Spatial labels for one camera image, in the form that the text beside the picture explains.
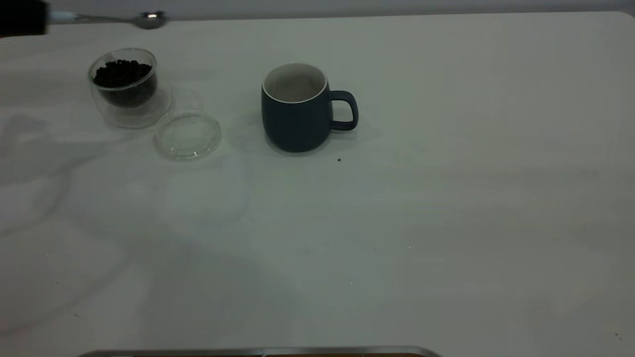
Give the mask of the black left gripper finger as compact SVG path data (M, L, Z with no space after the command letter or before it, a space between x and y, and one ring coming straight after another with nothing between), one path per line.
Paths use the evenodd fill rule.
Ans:
M49 14L49 7L43 0L1 0L0 16L2 19L43 18Z
M46 34L46 19L1 19L2 38L40 36Z

